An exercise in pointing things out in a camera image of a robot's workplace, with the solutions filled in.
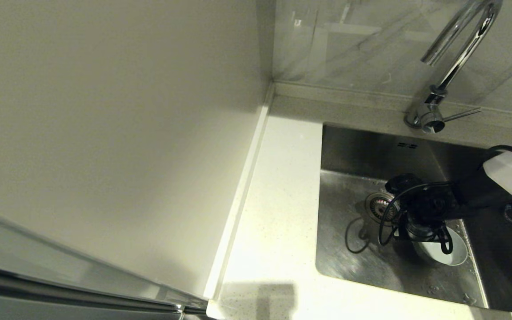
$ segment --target wall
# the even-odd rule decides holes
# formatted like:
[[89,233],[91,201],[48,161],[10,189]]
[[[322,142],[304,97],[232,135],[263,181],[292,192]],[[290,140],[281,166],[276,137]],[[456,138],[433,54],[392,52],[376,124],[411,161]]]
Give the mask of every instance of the wall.
[[201,295],[271,79],[266,10],[0,1],[0,216]]
[[[278,0],[274,77],[421,99],[473,31],[472,23],[435,67],[420,62],[465,2]],[[512,0],[449,92],[449,102],[512,111]]]

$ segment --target sink drain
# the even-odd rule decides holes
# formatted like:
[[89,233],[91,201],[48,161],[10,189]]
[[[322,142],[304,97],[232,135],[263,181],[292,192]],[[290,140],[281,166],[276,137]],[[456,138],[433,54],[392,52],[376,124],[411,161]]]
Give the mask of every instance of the sink drain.
[[[394,199],[394,197],[390,194],[376,192],[366,198],[364,201],[364,208],[376,222],[380,223],[382,220],[382,215],[384,214],[386,207],[388,207],[388,204],[392,201],[392,199]],[[398,210],[398,205],[394,203],[392,208],[390,208],[388,211],[384,223],[390,223],[390,221],[396,217]]]

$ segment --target backsplash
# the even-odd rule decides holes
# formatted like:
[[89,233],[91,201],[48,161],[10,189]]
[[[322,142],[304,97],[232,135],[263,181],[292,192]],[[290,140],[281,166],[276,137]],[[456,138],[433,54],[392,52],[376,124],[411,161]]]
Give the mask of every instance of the backsplash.
[[[421,99],[473,31],[435,67],[420,58],[466,0],[278,0],[274,77]],[[512,0],[449,87],[447,101],[512,111]]]

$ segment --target refrigerator door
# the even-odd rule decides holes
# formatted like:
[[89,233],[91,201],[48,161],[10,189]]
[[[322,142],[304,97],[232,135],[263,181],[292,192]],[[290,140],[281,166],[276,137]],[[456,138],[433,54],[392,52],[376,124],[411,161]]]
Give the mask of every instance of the refrigerator door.
[[0,219],[0,271],[16,278],[203,313],[207,300],[81,255]]
[[180,317],[176,313],[96,308],[0,296],[0,320],[179,320]]

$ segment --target kitchen sink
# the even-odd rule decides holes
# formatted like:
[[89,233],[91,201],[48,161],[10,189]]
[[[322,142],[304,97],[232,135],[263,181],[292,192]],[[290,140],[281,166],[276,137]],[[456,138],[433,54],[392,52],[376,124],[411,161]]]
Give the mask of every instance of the kitchen sink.
[[325,125],[321,152],[316,267],[323,275],[381,288],[512,312],[512,223],[501,207],[447,222],[468,246],[455,267],[422,259],[410,241],[378,243],[364,205],[393,176],[457,180],[480,165],[483,150],[420,138]]

